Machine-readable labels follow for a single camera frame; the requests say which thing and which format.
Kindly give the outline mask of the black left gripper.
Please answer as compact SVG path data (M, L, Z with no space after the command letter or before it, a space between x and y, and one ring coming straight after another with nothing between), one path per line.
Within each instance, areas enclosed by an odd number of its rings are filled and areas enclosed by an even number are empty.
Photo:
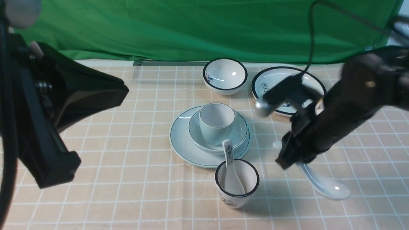
M28 46L19 34L1 33L1 67L12 82L17 159L41 189L73 181L81 165L60 134L99 112L120 106L124 81L67 58L50 45Z

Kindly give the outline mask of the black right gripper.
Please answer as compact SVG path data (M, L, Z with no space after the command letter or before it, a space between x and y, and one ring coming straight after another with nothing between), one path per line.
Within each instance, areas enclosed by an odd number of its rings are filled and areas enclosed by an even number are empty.
M290 119L276 163L286 170L312 162L384 106L408 111L408 47L387 46L349 58L339 81Z

